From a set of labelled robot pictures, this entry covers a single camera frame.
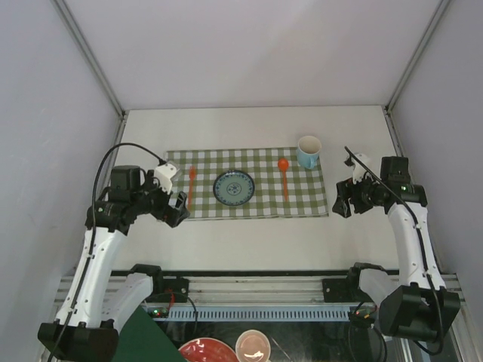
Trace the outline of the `orange plastic fork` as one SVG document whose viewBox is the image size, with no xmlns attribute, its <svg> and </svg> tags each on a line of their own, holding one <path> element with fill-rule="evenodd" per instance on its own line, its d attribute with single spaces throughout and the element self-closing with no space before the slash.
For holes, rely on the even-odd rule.
<svg viewBox="0 0 483 362">
<path fill-rule="evenodd" d="M 193 192 L 196 174 L 197 174 L 196 167 L 194 165 L 192 165 L 189 169 L 188 208 L 190 208 L 191 204 L 192 204 L 192 192 Z"/>
</svg>

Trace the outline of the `light blue mug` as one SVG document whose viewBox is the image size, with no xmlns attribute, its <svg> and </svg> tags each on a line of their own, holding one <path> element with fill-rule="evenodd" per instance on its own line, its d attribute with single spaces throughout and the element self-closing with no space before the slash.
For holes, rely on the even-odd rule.
<svg viewBox="0 0 483 362">
<path fill-rule="evenodd" d="M 301 167 L 313 169 L 318 162 L 321 142 L 314 136 L 301 137 L 297 144 L 297 162 Z"/>
</svg>

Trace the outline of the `green white checkered cloth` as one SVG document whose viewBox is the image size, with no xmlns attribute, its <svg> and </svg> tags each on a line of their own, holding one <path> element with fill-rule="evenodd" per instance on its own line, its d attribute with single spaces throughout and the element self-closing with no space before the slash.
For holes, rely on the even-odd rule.
<svg viewBox="0 0 483 362">
<path fill-rule="evenodd" d="M 325 217 L 321 165 L 306 169 L 294 147 L 170 150 L 174 190 L 189 197 L 190 220 Z"/>
</svg>

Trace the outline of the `orange plastic spoon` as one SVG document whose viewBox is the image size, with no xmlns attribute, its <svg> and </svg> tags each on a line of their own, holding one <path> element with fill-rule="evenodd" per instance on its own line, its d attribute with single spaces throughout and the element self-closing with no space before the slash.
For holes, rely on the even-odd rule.
<svg viewBox="0 0 483 362">
<path fill-rule="evenodd" d="M 282 174 L 284 199 L 288 202 L 288 183 L 287 183 L 287 170 L 289 168 L 289 162 L 286 158 L 280 158 L 278 160 L 278 168 Z"/>
</svg>

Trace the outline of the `blue patterned plate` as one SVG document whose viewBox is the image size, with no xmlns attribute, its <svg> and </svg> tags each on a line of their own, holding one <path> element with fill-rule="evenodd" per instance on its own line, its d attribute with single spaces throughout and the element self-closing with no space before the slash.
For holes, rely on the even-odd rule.
<svg viewBox="0 0 483 362">
<path fill-rule="evenodd" d="M 214 197 L 228 207 L 238 207 L 248 203 L 255 192 L 253 178 L 242 170 L 228 170 L 214 181 Z"/>
</svg>

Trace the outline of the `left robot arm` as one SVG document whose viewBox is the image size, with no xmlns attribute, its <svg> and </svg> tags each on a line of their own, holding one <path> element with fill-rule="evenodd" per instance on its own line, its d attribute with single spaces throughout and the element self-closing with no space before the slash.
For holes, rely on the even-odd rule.
<svg viewBox="0 0 483 362">
<path fill-rule="evenodd" d="M 171 162 L 148 171 L 138 166 L 112 169 L 109 185 L 88 209 L 82 254 L 69 292 L 54 321 L 38 330 L 50 360 L 111 361 L 119 334 L 139 304 L 163 297 L 165 283 L 156 265 L 136 264 L 111 298 L 106 298 L 106 289 L 137 217 L 151 215 L 171 228 L 189 217 L 185 192 L 179 192 L 174 206 L 169 204 L 179 172 Z"/>
</svg>

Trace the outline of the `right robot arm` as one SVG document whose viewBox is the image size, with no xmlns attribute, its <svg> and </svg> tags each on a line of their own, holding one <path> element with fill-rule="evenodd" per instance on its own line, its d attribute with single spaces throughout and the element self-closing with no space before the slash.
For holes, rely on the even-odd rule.
<svg viewBox="0 0 483 362">
<path fill-rule="evenodd" d="M 365 155 L 349 152 L 344 163 L 352 176 L 336 184 L 332 210 L 347 219 L 383 208 L 395 236 L 399 277 L 393 282 L 384 267 L 357 262 L 348 271 L 347 293 L 376 305 L 382 334 L 417 344 L 443 343 L 460 311 L 460 297 L 447 289 L 435 261 L 426 191 L 412 182 L 406 157 L 382 158 L 379 175 L 367 162 Z"/>
</svg>

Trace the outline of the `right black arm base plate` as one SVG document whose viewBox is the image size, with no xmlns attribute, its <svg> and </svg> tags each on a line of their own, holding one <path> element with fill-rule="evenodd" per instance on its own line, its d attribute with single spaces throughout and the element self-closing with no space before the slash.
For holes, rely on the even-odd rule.
<svg viewBox="0 0 483 362">
<path fill-rule="evenodd" d="M 360 302 L 365 297 L 346 278 L 325 278 L 322 280 L 324 301 L 328 303 Z"/>
</svg>

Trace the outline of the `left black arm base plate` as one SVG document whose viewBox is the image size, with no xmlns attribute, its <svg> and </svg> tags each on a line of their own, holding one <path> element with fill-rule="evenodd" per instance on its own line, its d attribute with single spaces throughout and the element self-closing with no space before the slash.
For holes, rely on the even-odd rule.
<svg viewBox="0 0 483 362">
<path fill-rule="evenodd" d="M 187 278 L 164 278 L 155 286 L 148 302 L 187 302 L 189 280 Z"/>
</svg>

